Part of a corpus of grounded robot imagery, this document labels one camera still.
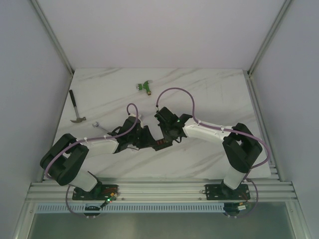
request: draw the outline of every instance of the ventilation grille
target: ventilation grille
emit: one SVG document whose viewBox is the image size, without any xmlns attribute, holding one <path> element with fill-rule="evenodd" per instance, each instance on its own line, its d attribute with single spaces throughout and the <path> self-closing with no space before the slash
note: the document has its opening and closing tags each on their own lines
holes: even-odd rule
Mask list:
<svg viewBox="0 0 319 239">
<path fill-rule="evenodd" d="M 87 206 L 100 204 L 70 203 L 77 213 L 85 212 Z M 107 205 L 101 213 L 222 213 L 223 203 L 114 203 Z M 68 213 L 64 203 L 39 203 L 36 213 Z"/>
</svg>

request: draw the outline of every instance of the white marble surface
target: white marble surface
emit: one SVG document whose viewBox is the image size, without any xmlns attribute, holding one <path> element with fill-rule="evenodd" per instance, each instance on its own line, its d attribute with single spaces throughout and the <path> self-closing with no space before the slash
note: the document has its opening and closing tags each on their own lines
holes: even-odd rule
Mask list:
<svg viewBox="0 0 319 239">
<path fill-rule="evenodd" d="M 153 80 L 152 95 L 137 91 L 136 84 Z M 181 87 L 195 98 L 196 117 L 220 125 L 244 123 L 255 136 L 260 136 L 242 70 L 237 69 L 134 69 L 87 68 L 77 69 L 71 84 L 82 123 L 72 123 L 75 112 L 67 98 L 56 139 L 71 133 L 77 138 L 102 136 L 104 132 L 92 123 L 113 130 L 127 118 L 126 106 L 135 103 L 150 127 L 155 139 L 162 138 L 155 119 L 158 95 L 169 87 Z M 176 115 L 191 114 L 191 100 L 180 91 L 166 92 L 159 107 L 166 106 Z M 261 162 L 263 151 L 257 159 Z M 184 138 L 182 143 L 155 152 L 125 150 L 117 154 L 99 155 L 85 160 L 82 168 L 99 177 L 116 178 L 208 178 L 222 179 L 229 167 L 222 144 L 212 144 L 195 138 Z M 252 170 L 250 177 L 271 175 L 268 164 Z"/>
</svg>

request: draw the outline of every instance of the green pipe fitting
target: green pipe fitting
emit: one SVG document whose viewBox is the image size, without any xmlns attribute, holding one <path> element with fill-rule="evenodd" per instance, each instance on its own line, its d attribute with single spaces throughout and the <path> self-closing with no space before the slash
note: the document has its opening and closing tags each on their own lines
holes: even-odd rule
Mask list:
<svg viewBox="0 0 319 239">
<path fill-rule="evenodd" d="M 149 83 L 151 83 L 151 82 L 152 81 L 145 81 L 143 84 L 137 84 L 136 89 L 138 89 L 139 91 L 145 89 L 146 93 L 150 96 L 152 94 L 152 92 L 150 90 Z"/>
</svg>

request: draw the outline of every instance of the gray wall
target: gray wall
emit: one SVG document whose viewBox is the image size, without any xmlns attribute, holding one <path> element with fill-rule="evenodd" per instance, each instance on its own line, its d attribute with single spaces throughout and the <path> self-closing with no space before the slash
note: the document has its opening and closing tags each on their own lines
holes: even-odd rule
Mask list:
<svg viewBox="0 0 319 239">
<path fill-rule="evenodd" d="M 68 73 L 28 0 L 0 1 L 0 238 L 12 237 L 50 147 Z"/>
<path fill-rule="evenodd" d="M 248 69 L 284 2 L 38 1 L 74 69 Z"/>
<path fill-rule="evenodd" d="M 319 1 L 295 1 L 255 80 L 278 162 L 319 238 Z"/>
</svg>

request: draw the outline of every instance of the hammer head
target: hammer head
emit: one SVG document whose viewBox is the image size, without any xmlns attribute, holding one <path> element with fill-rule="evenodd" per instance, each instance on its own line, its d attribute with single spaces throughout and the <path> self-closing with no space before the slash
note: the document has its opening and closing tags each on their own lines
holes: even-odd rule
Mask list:
<svg viewBox="0 0 319 239">
<path fill-rule="evenodd" d="M 70 120 L 72 123 L 80 123 L 80 122 L 82 122 L 82 121 L 84 121 L 84 120 L 86 120 L 86 118 L 85 117 L 83 117 L 83 118 L 76 118 L 76 120 Z"/>
</svg>

